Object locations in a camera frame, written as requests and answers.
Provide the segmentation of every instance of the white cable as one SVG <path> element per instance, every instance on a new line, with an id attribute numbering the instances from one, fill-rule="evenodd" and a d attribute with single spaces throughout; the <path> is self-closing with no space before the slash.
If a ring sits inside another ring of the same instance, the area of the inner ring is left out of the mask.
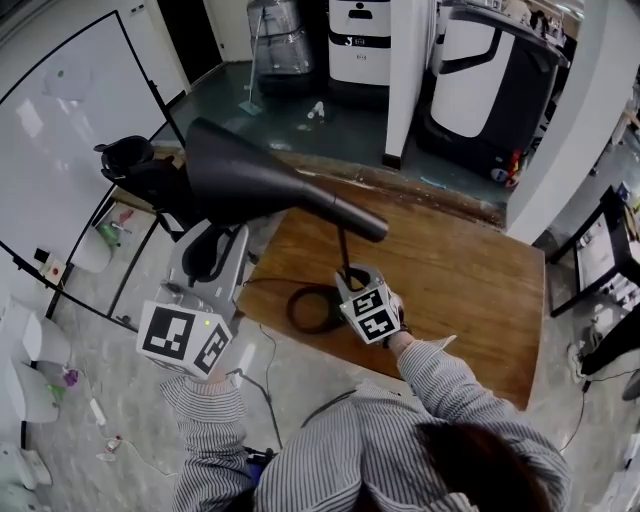
<path id="1" fill-rule="evenodd" d="M 102 433 L 102 429 L 100 428 L 100 425 L 98 425 L 96 423 L 96 428 L 98 429 L 98 433 L 100 434 L 100 437 L 102 437 L 102 439 L 104 439 L 105 441 L 112 441 L 115 440 L 115 437 L 107 437 Z M 154 466 L 153 464 L 149 464 L 146 460 L 144 460 L 144 457 L 140 454 L 140 452 L 138 451 L 138 449 L 136 448 L 136 445 L 134 445 L 131 441 L 127 441 L 126 439 L 122 439 L 120 438 L 119 441 L 123 444 L 128 444 L 129 446 L 131 446 L 131 448 L 133 448 L 133 451 L 136 452 L 136 455 L 138 456 L 138 458 L 147 466 L 149 466 L 151 469 L 157 471 L 158 473 L 160 473 L 163 477 L 165 478 L 169 478 L 172 476 L 176 476 L 178 475 L 178 473 L 165 473 L 164 471 L 162 471 L 161 469 L 157 468 L 156 466 Z"/>
<path id="2" fill-rule="evenodd" d="M 91 395 L 91 398 L 95 398 L 94 394 L 93 394 L 93 385 L 91 383 L 91 379 L 89 378 L 89 372 L 87 372 L 87 358 L 86 358 L 86 352 L 87 352 L 87 347 L 84 344 L 84 341 L 82 339 L 82 334 L 80 332 L 80 323 L 78 322 L 78 317 L 76 316 L 76 312 L 75 312 L 75 304 L 71 303 L 71 314 L 73 316 L 73 320 L 74 323 L 76 325 L 76 332 L 78 333 L 78 340 L 80 340 L 80 344 L 82 345 L 82 365 L 83 365 L 83 370 L 80 370 L 79 368 L 71 368 L 68 367 L 70 370 L 75 370 L 77 372 L 80 372 L 84 375 L 85 379 L 87 380 L 87 384 L 89 385 L 89 394 Z M 102 430 L 100 428 L 100 425 L 98 425 L 96 423 L 96 428 L 98 429 L 98 433 L 100 434 L 100 437 L 102 437 L 102 439 L 104 439 L 105 441 L 111 441 L 113 439 L 115 439 L 115 437 L 107 437 L 102 433 Z M 165 473 L 164 471 L 162 471 L 161 469 L 157 468 L 156 466 L 154 466 L 153 464 L 148 463 L 144 457 L 140 454 L 140 452 L 138 451 L 138 449 L 136 448 L 136 446 L 131 442 L 131 441 L 127 441 L 126 439 L 122 439 L 122 437 L 120 438 L 120 442 L 127 444 L 129 446 L 131 446 L 131 448 L 133 448 L 133 451 L 136 452 L 136 454 L 138 455 L 138 458 L 143 462 L 143 464 L 145 464 L 146 466 L 149 466 L 151 469 L 157 471 L 158 473 L 160 473 L 163 477 L 165 478 L 169 478 L 172 476 L 176 476 L 178 473 Z"/>

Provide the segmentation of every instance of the gray floor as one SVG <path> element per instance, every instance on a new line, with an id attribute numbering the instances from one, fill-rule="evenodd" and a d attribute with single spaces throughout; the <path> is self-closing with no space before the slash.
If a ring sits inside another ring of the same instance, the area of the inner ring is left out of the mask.
<path id="1" fill-rule="evenodd" d="M 263 248 L 279 218 L 255 226 L 254 250 Z M 142 254 L 117 311 L 139 318 L 142 300 L 152 298 L 164 269 L 172 243 L 156 230 Z M 549 269 L 549 287 L 554 303 L 566 296 L 570 271 Z M 68 290 L 81 297 L 98 297 L 103 284 L 99 277 L 78 271 Z M 526 415 L 558 447 L 575 430 L 580 414 L 581 392 L 566 365 L 569 342 L 579 339 L 589 323 L 594 304 L 585 304 L 557 319 L 544 319 L 534 388 Z M 158 384 L 172 376 L 135 353 L 135 335 L 62 300 L 54 320 L 72 340 L 72 363 L 91 381 L 81 380 L 69 389 L 61 403 L 56 423 L 31 425 L 30 446 L 37 449 L 54 479 L 51 488 L 39 494 L 55 511 L 164 511 L 170 510 L 175 476 L 165 477 L 147 467 L 131 446 L 118 449 L 117 460 L 106 463 L 95 455 L 104 448 L 102 435 L 121 435 L 131 441 L 148 463 L 165 473 L 180 470 L 184 457 L 177 427 L 165 404 Z M 355 365 L 320 353 L 276 332 L 267 330 L 276 340 L 277 350 L 269 371 L 275 414 L 283 440 L 299 428 L 306 416 L 341 392 L 353 389 L 364 378 L 400 393 L 409 392 L 400 381 L 381 376 Z M 225 354 L 228 369 L 241 367 L 265 384 L 265 370 L 273 356 L 274 345 L 259 326 L 244 319 L 239 336 Z M 613 375 L 621 369 L 640 366 L 640 358 L 630 354 L 603 372 Z M 41 364 L 53 382 L 59 381 L 59 368 Z M 626 378 L 594 383 L 586 395 L 584 418 L 573 442 L 564 451 L 575 471 L 572 511 L 585 510 L 597 503 L 614 470 L 620 467 L 621 450 L 639 417 L 634 403 L 620 400 Z M 276 447 L 268 410 L 261 395 L 249 384 L 239 381 L 247 403 L 246 444 L 255 448 Z M 88 407 L 93 395 L 104 409 L 108 422 L 101 433 Z"/>
<path id="2" fill-rule="evenodd" d="M 256 92 L 254 102 L 262 113 L 251 116 L 238 106 L 248 98 L 245 86 L 249 75 L 250 64 L 228 64 L 200 82 L 172 111 L 181 133 L 186 134 L 191 121 L 203 116 L 263 148 L 381 167 L 386 111 L 346 108 L 325 96 L 274 99 L 262 98 Z M 309 120 L 307 113 L 320 100 L 325 103 L 326 120 Z M 166 127 L 156 139 L 175 140 L 175 135 Z M 502 185 L 418 149 L 412 137 L 407 142 L 401 172 L 501 208 L 506 207 L 510 195 Z"/>

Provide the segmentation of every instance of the sleeve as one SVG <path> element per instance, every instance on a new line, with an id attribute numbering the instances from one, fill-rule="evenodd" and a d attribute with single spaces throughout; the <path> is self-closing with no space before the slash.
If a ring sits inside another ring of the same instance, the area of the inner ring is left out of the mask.
<path id="1" fill-rule="evenodd" d="M 224 510 L 253 488 L 242 445 L 246 414 L 240 393 L 228 379 L 216 384 L 176 377 L 161 385 L 173 407 L 188 453 L 175 490 L 174 512 Z"/>
<path id="2" fill-rule="evenodd" d="M 440 347 L 414 341 L 398 359 L 400 373 L 427 411 L 449 423 L 476 424 L 500 436 L 536 472 L 552 510 L 565 510 L 571 478 L 558 450 L 509 401 L 483 388 L 462 359 Z"/>

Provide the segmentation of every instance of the dark hair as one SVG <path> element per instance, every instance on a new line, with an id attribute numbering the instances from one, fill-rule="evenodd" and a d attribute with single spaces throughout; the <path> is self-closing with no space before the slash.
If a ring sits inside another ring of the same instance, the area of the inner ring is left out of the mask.
<path id="1" fill-rule="evenodd" d="M 533 470 L 501 437 L 470 424 L 425 423 L 416 430 L 425 458 L 448 491 L 464 494 L 480 512 L 551 512 Z M 226 510 L 253 510 L 253 490 L 237 496 Z M 366 485 L 352 510 L 379 510 Z"/>

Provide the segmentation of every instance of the mop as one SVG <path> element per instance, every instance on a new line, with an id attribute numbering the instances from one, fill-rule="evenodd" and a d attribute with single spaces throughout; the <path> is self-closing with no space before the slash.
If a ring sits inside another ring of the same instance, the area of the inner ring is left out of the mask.
<path id="1" fill-rule="evenodd" d="M 260 17 L 258 18 L 258 28 L 256 30 L 256 37 L 253 41 L 253 62 L 251 63 L 251 79 L 249 80 L 249 101 L 243 101 L 238 106 L 244 110 L 247 114 L 252 116 L 257 116 L 262 109 L 255 105 L 252 102 L 253 99 L 253 84 L 256 76 L 256 60 L 258 58 L 258 37 L 260 37 L 260 25 L 262 24 L 262 17 L 264 16 L 264 7 L 262 8 L 262 13 L 260 13 Z"/>

